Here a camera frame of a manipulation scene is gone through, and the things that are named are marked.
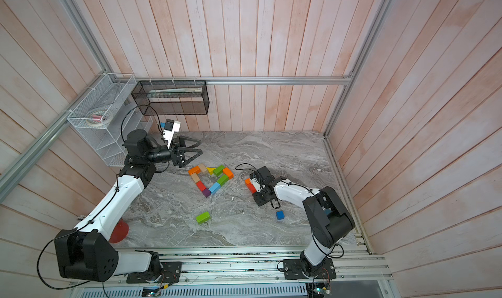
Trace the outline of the red block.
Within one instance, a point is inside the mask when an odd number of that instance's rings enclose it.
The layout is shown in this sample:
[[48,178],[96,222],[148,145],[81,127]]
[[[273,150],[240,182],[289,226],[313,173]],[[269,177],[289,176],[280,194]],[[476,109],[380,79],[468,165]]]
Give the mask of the red block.
[[197,182],[196,186],[199,188],[201,192],[204,192],[207,189],[207,187],[201,181]]
[[251,193],[256,193],[256,188],[254,187],[253,184],[247,184],[248,189],[250,190]]

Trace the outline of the long orange block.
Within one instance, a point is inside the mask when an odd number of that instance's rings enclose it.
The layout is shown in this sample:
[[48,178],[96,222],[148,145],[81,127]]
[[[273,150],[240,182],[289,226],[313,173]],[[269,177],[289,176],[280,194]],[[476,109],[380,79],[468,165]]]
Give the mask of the long orange block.
[[189,170],[189,171],[188,171],[188,173],[189,173],[190,175],[193,175],[193,174],[198,174],[198,173],[200,173],[200,172],[201,172],[201,169],[200,169],[200,167],[199,167],[199,166],[195,166],[195,167],[193,167],[191,170]]

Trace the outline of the long natural wood block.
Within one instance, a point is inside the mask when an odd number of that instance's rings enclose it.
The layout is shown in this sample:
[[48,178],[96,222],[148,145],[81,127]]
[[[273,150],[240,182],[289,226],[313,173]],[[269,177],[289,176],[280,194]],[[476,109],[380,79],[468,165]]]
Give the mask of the long natural wood block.
[[203,163],[199,164],[198,167],[200,169],[199,173],[201,175],[206,175],[208,173],[208,169],[206,168],[206,166]]

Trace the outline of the small natural wood block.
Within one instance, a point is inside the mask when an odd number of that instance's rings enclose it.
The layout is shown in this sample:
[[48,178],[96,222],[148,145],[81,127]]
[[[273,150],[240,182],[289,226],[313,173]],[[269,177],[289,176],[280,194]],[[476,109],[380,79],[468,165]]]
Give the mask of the small natural wood block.
[[196,184],[201,181],[197,173],[192,173],[190,176]]

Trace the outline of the blue cube block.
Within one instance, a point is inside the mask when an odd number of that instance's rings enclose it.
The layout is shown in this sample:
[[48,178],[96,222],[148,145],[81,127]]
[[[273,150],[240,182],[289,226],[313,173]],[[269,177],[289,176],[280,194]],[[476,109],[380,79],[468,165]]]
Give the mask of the blue cube block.
[[283,219],[285,219],[284,212],[283,212],[283,211],[281,211],[281,210],[280,210],[280,211],[277,211],[277,212],[276,212],[276,218],[277,218],[277,220],[283,220]]

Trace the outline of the light blue block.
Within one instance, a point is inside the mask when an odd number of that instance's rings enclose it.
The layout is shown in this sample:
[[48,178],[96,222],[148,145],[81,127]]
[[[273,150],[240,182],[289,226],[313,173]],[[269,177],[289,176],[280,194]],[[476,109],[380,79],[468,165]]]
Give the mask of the light blue block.
[[219,189],[221,189],[221,185],[216,182],[209,188],[209,191],[211,194],[215,194]]

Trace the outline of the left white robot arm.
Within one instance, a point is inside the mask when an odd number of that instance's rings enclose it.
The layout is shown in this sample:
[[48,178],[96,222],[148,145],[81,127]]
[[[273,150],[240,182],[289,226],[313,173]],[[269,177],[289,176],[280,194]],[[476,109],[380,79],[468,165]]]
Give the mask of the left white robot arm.
[[145,130],[131,131],[124,141],[128,154],[115,184],[89,215],[54,239],[60,276],[104,282],[132,274],[145,282],[157,281],[163,271],[158,253],[119,252],[110,243],[111,235],[131,203],[158,173],[156,164],[185,167],[203,153],[200,144],[197,139],[178,136],[159,145]]

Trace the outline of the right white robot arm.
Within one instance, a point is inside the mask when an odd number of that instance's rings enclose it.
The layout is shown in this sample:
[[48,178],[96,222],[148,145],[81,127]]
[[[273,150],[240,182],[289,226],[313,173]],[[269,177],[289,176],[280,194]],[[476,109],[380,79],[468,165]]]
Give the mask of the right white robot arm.
[[286,201],[301,208],[308,219],[312,241],[298,259],[282,261],[288,280],[335,277],[332,251],[354,228],[355,221],[332,187],[308,188],[285,177],[275,178],[262,167],[250,174],[245,184],[257,206]]

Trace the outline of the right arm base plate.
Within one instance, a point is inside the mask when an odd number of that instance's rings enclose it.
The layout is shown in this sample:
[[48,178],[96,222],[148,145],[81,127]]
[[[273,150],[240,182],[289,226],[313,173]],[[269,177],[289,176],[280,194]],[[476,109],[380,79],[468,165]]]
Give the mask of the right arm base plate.
[[331,258],[325,258],[319,265],[311,265],[306,259],[287,259],[282,261],[282,265],[286,280],[337,278]]

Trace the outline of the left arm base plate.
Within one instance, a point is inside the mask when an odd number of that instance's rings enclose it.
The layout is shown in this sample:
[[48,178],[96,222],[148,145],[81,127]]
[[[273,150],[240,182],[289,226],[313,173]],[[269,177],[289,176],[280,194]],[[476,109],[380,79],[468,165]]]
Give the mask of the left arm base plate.
[[128,274],[126,283],[174,284],[179,282],[181,269],[181,261],[159,262],[146,272]]

